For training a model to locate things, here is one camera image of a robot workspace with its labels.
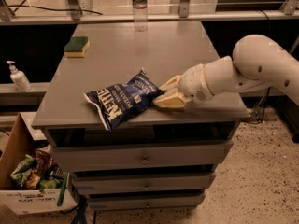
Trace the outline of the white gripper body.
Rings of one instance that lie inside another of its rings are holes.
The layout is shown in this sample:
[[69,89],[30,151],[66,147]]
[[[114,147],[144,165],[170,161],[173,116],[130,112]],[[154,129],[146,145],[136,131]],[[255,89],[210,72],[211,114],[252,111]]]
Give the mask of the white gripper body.
[[195,103],[203,103],[214,97],[207,85],[203,64],[198,64],[184,72],[181,75],[178,88]]

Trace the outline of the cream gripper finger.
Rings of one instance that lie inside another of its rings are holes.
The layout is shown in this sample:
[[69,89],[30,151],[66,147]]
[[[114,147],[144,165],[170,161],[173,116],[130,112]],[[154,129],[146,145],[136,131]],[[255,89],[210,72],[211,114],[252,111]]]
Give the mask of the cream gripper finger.
[[153,103],[160,108],[183,108],[192,99],[184,95],[177,88],[167,91],[164,95],[153,100]]
[[176,75],[172,78],[170,78],[168,81],[166,81],[161,87],[161,91],[171,91],[178,87],[178,84],[180,82],[181,75]]

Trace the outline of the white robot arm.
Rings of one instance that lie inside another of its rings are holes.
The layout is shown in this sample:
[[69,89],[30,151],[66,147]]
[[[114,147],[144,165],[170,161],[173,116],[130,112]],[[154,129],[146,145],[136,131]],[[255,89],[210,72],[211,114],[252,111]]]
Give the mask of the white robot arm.
[[169,79],[153,103],[160,108],[200,104],[224,92],[274,87],[299,105],[299,62],[264,35],[241,38],[230,56],[197,64]]

